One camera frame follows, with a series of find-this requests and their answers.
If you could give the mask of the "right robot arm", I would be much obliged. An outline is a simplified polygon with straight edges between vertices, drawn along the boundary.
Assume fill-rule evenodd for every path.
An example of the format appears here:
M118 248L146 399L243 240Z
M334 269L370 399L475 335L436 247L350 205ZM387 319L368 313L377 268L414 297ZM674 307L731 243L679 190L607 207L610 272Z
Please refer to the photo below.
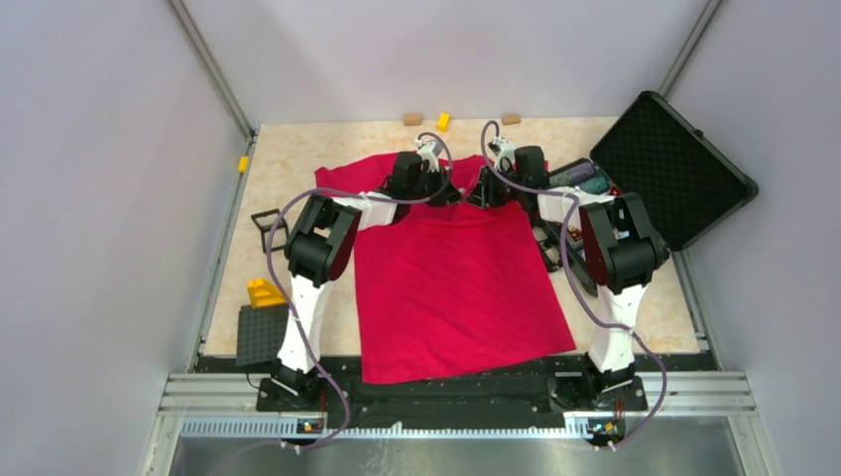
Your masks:
M483 145L482 156L485 164L468 203L494 208L517 201L539 219L560 223L563 237L570 228L581 234L585 267L598 297L595 308L585 309L597 330L586 353L581 394L589 406L607 409L633 383L640 306L668 250L638 194L553 186L539 146L516 148L497 138Z

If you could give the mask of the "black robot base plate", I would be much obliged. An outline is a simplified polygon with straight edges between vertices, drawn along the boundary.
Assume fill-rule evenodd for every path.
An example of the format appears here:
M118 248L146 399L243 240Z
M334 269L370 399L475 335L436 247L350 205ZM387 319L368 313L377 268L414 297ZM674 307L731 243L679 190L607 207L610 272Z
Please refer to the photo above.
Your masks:
M640 356L633 384L595 395L595 371L584 356L551 356L515 366L443 379L402 384L366 384L358 357L326 357L321 362L335 385L323 377L304 379L296 396L269 378L259 384L260 413L310 412L327 427L409 430L502 430L561 428L566 413L645 412L661 389L674 390L679 372L713 370L705 354Z

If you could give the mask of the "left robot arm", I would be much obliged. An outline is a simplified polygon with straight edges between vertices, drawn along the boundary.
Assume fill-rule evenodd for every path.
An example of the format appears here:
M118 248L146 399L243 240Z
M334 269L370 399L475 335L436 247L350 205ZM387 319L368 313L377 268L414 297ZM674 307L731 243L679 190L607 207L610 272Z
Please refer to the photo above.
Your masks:
M281 398L293 409L305 410L316 401L315 367L327 297L348 266L357 234L395 225L416 205L443 206L461 198L451 182L451 169L439 163L444 151L442 144L429 141L397 153L392 172L373 191L319 187L306 196L284 249L293 296L272 371Z

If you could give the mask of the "red t-shirt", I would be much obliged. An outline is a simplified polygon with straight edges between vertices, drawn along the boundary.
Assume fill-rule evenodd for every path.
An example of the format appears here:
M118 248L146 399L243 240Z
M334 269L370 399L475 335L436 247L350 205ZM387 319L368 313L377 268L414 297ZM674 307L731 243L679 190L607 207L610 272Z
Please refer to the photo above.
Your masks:
M526 213L515 202L415 205L354 248L362 377L392 385L572 351Z

